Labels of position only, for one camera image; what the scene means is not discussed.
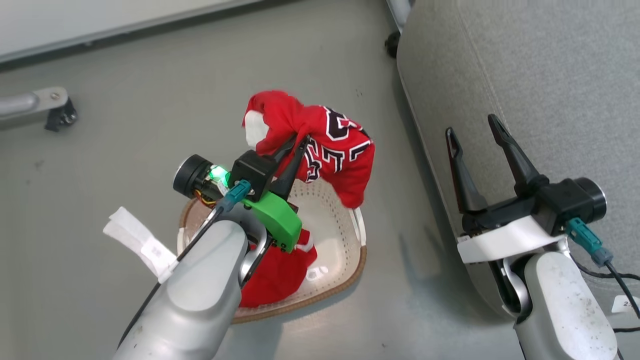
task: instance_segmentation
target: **basket handle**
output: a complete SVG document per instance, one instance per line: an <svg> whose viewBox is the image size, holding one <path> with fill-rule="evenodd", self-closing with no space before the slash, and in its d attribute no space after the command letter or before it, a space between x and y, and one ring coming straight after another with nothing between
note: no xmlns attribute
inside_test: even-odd
<svg viewBox="0 0 640 360"><path fill-rule="evenodd" d="M362 218L362 211L360 208L349 209L351 213L351 221L353 222L353 227L356 231L356 237L360 242L361 246L367 245L367 232L364 229L364 219Z"/></svg>

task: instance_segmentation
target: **green bracket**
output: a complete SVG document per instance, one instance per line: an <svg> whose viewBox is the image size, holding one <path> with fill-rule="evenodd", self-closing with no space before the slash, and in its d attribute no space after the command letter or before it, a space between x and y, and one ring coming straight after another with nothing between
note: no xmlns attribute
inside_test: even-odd
<svg viewBox="0 0 640 360"><path fill-rule="evenodd" d="M252 207L253 213L273 235L278 247L289 253L293 251L300 237L302 220L286 201L267 192L258 202L244 199L242 203Z"/></svg>

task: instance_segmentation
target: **white plastic basket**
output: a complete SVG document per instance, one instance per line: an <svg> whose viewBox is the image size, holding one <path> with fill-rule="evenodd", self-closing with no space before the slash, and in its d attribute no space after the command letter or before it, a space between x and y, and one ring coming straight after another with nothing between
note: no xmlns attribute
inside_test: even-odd
<svg viewBox="0 0 640 360"><path fill-rule="evenodd" d="M289 202L299 207L302 226L311 233L318 257L296 293L283 301L255 308L241 307L234 323L260 320L311 305L351 286L362 273L367 258L367 236L360 209L346 209L332 186L318 179L310 184L294 183ZM197 200L182 212L178 253L200 227L211 210Z"/></svg>

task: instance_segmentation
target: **gray fabric sofa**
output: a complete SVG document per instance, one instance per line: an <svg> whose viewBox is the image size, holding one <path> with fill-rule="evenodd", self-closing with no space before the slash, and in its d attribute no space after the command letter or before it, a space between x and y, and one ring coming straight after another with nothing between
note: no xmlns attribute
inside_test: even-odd
<svg viewBox="0 0 640 360"><path fill-rule="evenodd" d="M445 144L452 126L489 203L514 196L507 161L486 117L495 113L553 182L586 176L607 195L591 228L621 272L640 273L640 3L417 1L397 66L455 234L462 232ZM596 270L576 246L572 254ZM485 300L499 297L482 266L469 273ZM622 291L586 277L603 310ZM640 294L640 283L628 281Z"/></svg>

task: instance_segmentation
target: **caster wheel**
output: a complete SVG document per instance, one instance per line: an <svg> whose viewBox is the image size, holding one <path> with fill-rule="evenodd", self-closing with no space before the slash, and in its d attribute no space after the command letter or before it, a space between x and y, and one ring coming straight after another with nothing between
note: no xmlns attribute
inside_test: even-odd
<svg viewBox="0 0 640 360"><path fill-rule="evenodd" d="M56 109L49 110L49 115L47 116L47 123L44 128L46 130L58 132L60 131L60 126L71 126L78 120L78 113L76 108L74 108L71 99L67 100L67 102Z"/></svg>
<svg viewBox="0 0 640 360"><path fill-rule="evenodd" d="M385 41L385 48L387 49L387 54L394 59L396 58L399 42L400 42L400 31L391 33L391 35L389 35L387 37L387 40Z"/></svg>

